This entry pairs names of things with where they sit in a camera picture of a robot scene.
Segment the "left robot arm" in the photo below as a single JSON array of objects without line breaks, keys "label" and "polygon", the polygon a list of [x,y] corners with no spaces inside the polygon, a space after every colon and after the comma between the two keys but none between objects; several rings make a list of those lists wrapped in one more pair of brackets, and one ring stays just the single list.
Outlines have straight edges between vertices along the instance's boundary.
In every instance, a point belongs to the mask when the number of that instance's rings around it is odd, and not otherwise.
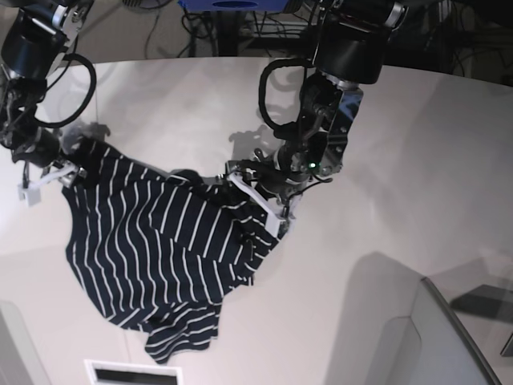
[{"label": "left robot arm", "polygon": [[[301,196],[340,172],[349,130],[363,99],[361,85],[378,81],[391,35],[408,8],[402,1],[321,1],[319,19],[309,25],[316,45],[309,58],[276,59],[261,73],[261,118],[281,146],[271,154],[255,149],[251,160],[231,161],[224,180],[265,211],[265,230],[283,236],[295,220]],[[269,115],[266,92],[276,70],[300,67],[300,111],[279,124]]]}]

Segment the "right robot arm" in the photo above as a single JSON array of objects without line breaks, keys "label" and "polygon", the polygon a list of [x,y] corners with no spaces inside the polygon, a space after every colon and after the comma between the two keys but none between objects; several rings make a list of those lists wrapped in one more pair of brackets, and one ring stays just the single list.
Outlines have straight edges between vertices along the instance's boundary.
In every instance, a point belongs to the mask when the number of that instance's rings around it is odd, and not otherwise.
[{"label": "right robot arm", "polygon": [[[28,205],[41,200],[42,186],[57,180],[66,187],[87,175],[67,159],[59,131],[76,121],[91,102],[97,74],[89,59],[76,51],[79,32],[93,6],[91,1],[4,1],[17,17],[1,47],[1,145],[13,162],[22,161],[18,195]],[[38,105],[52,88],[47,82],[61,63],[77,62],[90,76],[83,102],[66,119],[45,122]]]}]

